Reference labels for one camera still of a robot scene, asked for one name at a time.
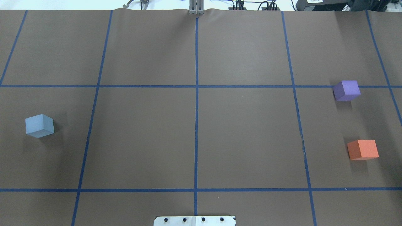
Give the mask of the orange foam block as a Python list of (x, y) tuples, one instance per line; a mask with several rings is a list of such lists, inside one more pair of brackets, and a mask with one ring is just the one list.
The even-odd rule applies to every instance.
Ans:
[(379, 157), (375, 140), (355, 140), (346, 146), (350, 160), (370, 160)]

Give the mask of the light blue foam block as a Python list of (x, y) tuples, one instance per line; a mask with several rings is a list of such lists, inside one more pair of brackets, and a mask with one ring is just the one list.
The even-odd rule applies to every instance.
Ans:
[(54, 134), (54, 121), (52, 118), (40, 114), (25, 119), (26, 134), (35, 138), (41, 138)]

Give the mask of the purple foam block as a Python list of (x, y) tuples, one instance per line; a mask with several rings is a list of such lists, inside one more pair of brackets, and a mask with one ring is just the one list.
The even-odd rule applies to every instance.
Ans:
[(361, 95), (356, 80), (342, 80), (333, 87), (336, 101), (351, 101)]

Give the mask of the metal clamp at table edge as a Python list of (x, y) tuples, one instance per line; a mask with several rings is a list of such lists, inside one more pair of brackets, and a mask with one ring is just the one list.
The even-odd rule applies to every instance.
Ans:
[(205, 13), (204, 0), (189, 0), (190, 15), (203, 15)]

